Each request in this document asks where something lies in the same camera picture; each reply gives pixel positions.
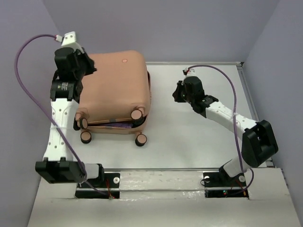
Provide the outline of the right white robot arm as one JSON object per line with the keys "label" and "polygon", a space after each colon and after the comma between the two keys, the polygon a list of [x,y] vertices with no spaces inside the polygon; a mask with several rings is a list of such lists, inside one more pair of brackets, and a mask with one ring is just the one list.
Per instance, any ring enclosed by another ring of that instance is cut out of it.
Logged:
{"label": "right white robot arm", "polygon": [[257,168],[278,152],[278,145],[271,124],[248,119],[227,108],[217,98],[206,95],[201,80],[196,76],[185,77],[177,82],[172,94],[175,102],[189,103],[194,112],[231,131],[235,136],[237,157],[219,169],[210,183],[230,185],[235,177],[250,168]]}

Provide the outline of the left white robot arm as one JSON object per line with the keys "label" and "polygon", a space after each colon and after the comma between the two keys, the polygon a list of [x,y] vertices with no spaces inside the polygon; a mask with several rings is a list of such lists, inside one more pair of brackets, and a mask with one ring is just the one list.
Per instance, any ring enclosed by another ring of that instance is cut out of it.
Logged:
{"label": "left white robot arm", "polygon": [[94,61],[85,52],[63,47],[55,51],[57,70],[50,89],[51,127],[42,161],[36,172],[48,183],[91,183],[95,187],[105,181],[101,164],[86,165],[80,161],[69,140],[76,128],[75,115],[83,90],[82,79],[96,71]]}

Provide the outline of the purple garment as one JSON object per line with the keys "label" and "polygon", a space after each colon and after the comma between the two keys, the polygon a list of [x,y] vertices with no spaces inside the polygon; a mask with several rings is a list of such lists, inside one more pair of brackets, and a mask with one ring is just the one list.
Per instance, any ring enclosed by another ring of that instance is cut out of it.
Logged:
{"label": "purple garment", "polygon": [[130,119],[111,119],[107,123],[102,123],[102,126],[130,129],[134,127],[134,123]]}

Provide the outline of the pink hard-shell suitcase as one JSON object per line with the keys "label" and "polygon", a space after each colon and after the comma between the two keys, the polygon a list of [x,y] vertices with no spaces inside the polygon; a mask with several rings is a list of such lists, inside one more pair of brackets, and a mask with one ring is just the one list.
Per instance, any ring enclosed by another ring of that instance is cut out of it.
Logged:
{"label": "pink hard-shell suitcase", "polygon": [[[151,108],[151,79],[144,56],[135,50],[93,53],[95,71],[82,80],[83,90],[75,115],[76,128],[84,144],[93,133],[134,134],[137,146],[144,146],[143,130]],[[102,126],[111,119],[130,119],[134,127]]]}

